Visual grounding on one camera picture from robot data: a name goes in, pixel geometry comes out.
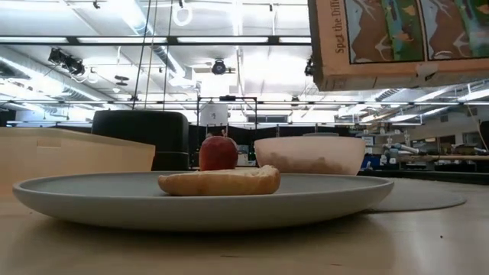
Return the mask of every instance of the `table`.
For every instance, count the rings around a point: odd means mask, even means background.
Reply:
[[[484,274],[489,187],[437,183],[468,202],[234,234],[123,231],[59,222],[0,196],[0,274]]]

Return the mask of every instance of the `red apple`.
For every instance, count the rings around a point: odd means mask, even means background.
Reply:
[[[229,137],[208,137],[199,153],[201,171],[234,169],[238,164],[238,145]]]

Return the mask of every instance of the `white bowl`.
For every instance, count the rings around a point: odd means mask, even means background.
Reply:
[[[254,142],[260,166],[281,173],[356,175],[365,155],[365,142],[356,137],[274,137]]]

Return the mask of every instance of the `gray plate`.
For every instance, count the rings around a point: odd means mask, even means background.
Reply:
[[[155,173],[110,173],[28,180],[14,186],[27,207],[87,225],[164,231],[278,228],[338,218],[378,204],[393,181],[363,176],[282,174],[262,196],[168,196]]]

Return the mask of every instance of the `bread roll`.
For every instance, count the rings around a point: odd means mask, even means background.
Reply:
[[[280,172],[266,165],[243,170],[216,170],[159,176],[160,188],[174,196],[239,196],[273,194]]]

